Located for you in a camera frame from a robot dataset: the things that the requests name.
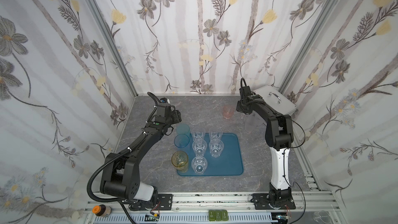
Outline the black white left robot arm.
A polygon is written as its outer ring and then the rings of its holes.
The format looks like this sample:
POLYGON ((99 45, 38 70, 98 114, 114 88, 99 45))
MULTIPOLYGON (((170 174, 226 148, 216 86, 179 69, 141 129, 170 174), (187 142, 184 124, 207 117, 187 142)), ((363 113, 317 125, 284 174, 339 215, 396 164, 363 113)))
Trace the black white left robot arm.
POLYGON ((180 122, 181 113, 174 105, 159 103, 141 135, 126 149, 105 158, 99 191, 117 201, 138 201, 146 208, 156 206, 158 190, 141 182, 140 162, 151 147, 167 135, 168 129, 180 122))

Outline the pink transparent cup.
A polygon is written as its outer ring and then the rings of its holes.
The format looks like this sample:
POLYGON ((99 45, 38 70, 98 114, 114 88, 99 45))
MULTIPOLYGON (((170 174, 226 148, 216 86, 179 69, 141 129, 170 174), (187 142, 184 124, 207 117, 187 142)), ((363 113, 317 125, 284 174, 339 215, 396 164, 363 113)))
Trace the pink transparent cup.
POLYGON ((230 119, 235 112, 235 107, 233 105, 225 105, 223 107, 223 117, 225 119, 230 119))

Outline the teal plastic tray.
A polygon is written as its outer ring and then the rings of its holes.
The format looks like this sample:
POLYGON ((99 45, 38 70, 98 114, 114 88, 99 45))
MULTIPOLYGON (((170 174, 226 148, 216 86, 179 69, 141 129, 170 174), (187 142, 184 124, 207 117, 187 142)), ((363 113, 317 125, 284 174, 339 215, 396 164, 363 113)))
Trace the teal plastic tray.
POLYGON ((221 137, 224 143, 224 149, 221 155, 217 158, 211 156, 209 147, 206 149, 204 158, 207 160, 207 168, 203 174, 197 174, 191 166, 191 162, 195 157, 192 148, 193 138, 189 135, 190 142, 187 147, 182 150, 187 153, 189 158, 188 170, 182 173, 177 170, 180 176, 238 176, 244 171, 244 166, 241 158, 241 151, 239 140, 235 133, 225 133, 221 137))

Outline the orange capped bottle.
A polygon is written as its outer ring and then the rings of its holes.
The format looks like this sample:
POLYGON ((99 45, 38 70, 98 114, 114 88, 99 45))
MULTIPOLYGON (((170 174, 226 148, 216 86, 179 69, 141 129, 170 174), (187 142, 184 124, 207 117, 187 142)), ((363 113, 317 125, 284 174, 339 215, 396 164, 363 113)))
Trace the orange capped bottle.
POLYGON ((112 208, 110 206, 100 204, 96 205, 92 209, 92 213, 97 217, 108 217, 112 212, 112 208))

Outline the yellow transparent cup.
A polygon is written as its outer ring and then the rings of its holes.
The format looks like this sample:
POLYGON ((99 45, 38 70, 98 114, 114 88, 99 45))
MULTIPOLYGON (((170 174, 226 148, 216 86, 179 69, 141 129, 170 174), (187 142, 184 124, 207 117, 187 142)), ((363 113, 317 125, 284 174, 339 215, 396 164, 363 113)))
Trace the yellow transparent cup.
POLYGON ((175 152, 172 155, 171 162, 177 171, 181 173, 185 173, 188 171, 189 157, 184 151, 179 150, 175 152))

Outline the clear faceted glass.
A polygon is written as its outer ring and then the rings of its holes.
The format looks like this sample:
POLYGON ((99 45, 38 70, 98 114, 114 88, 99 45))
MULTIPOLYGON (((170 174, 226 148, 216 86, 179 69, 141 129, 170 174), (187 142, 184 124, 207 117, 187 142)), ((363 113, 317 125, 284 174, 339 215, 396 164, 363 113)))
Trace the clear faceted glass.
POLYGON ((195 174, 204 174, 208 166, 207 159, 203 156, 196 156, 192 159, 191 167, 195 174))
POLYGON ((224 143, 220 139, 212 139, 209 143, 210 155, 214 158, 219 157, 224 149, 224 143))
POLYGON ((221 140, 222 135, 223 135, 223 130, 220 127, 211 127, 209 129, 209 139, 218 139, 221 140))
POLYGON ((201 128, 201 127, 194 127, 191 131, 191 135, 193 138, 193 141, 196 141, 198 139, 204 139, 206 134, 206 130, 205 128, 201 128))
POLYGON ((204 156, 207 149, 207 142, 202 138, 193 141, 192 148, 196 156, 204 156))
POLYGON ((251 113, 245 121, 245 131, 251 133, 258 128, 266 128, 266 121, 256 112, 251 113))

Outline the silver aluminium case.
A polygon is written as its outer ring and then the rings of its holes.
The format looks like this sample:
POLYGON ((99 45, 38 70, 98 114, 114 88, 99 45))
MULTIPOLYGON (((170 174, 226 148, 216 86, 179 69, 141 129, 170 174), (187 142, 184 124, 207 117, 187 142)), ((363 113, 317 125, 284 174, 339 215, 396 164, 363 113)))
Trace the silver aluminium case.
POLYGON ((271 108, 283 115, 292 116, 296 111, 296 105, 289 101, 274 87, 264 86, 256 89, 254 92, 262 96, 266 104, 271 108))

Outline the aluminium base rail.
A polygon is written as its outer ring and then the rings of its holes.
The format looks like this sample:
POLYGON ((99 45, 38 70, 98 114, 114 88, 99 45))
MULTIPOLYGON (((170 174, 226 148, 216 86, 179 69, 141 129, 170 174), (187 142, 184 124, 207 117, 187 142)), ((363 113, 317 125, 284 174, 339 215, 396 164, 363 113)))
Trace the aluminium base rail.
POLYGON ((292 197, 295 207, 270 207, 264 201, 254 200, 252 192, 179 192, 172 193, 172 198, 160 198, 160 203, 155 206, 155 212, 200 212, 209 209, 225 209, 232 212, 271 211, 301 213, 314 211, 339 211, 340 208, 335 197, 329 191, 293 191, 292 197))

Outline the teal transparent cup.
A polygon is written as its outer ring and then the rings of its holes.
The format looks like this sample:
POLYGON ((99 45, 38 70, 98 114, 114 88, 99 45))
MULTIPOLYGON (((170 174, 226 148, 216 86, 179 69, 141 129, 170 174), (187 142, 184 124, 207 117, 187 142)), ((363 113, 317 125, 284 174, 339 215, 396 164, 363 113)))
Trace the teal transparent cup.
POLYGON ((176 131, 177 131, 178 135, 180 135, 180 134, 189 135, 190 134, 190 127, 189 127, 189 125, 184 124, 184 123, 183 124, 179 124, 177 126, 176 131))

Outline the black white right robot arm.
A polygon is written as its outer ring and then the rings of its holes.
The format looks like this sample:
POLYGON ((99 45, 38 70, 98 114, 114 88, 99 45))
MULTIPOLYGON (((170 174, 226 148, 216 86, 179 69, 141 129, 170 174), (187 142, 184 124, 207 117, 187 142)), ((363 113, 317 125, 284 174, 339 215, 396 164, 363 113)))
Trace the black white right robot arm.
POLYGON ((268 205, 273 209, 295 209, 288 177, 288 158, 294 141, 292 119, 290 115, 283 115, 269 106, 248 85, 241 85, 239 93, 236 110, 246 115, 255 112, 266 123, 265 141, 271 149, 273 169, 267 195, 268 205))

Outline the blue transparent tall cup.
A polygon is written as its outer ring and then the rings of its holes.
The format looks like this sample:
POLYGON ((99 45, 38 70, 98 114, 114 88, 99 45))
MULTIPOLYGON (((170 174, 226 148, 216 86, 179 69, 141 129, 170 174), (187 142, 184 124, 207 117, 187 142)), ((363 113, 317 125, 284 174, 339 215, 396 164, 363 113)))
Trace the blue transparent tall cup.
POLYGON ((178 149, 185 149, 189 145, 190 139, 186 134, 178 134, 174 138, 174 145, 178 149))

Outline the green button box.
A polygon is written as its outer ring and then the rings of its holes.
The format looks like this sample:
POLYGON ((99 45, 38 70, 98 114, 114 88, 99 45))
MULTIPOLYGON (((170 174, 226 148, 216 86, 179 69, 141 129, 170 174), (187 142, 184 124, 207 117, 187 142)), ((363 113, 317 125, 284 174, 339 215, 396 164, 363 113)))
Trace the green button box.
POLYGON ((229 221, 228 211, 224 209, 211 209, 208 211, 208 220, 210 222, 229 221))

